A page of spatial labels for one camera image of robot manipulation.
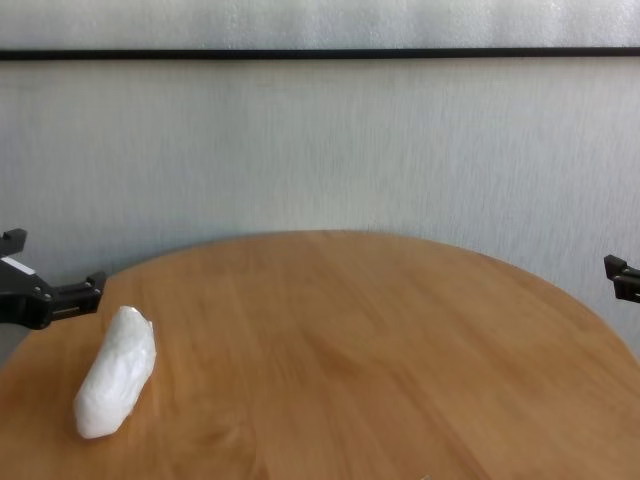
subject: textured wall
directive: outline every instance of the textured wall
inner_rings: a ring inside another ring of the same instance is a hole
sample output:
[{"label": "textured wall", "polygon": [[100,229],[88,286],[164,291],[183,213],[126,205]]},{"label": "textured wall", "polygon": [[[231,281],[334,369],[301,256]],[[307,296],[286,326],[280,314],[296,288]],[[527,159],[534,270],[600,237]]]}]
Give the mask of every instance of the textured wall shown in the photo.
[{"label": "textured wall", "polygon": [[640,63],[0,64],[0,226],[53,279],[251,232],[395,231],[556,283],[640,353]]}]

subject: wood grain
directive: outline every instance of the wood grain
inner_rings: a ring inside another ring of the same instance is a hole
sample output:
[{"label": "wood grain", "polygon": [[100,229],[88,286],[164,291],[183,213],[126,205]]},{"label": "wood grain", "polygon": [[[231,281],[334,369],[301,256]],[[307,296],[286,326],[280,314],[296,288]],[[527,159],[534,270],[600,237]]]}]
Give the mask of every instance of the wood grain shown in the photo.
[{"label": "wood grain", "polygon": [[[71,404],[120,305],[155,371],[111,437]],[[100,313],[36,332],[0,372],[2,477],[640,478],[640,369],[526,272],[390,235],[221,242],[114,277]]]}]

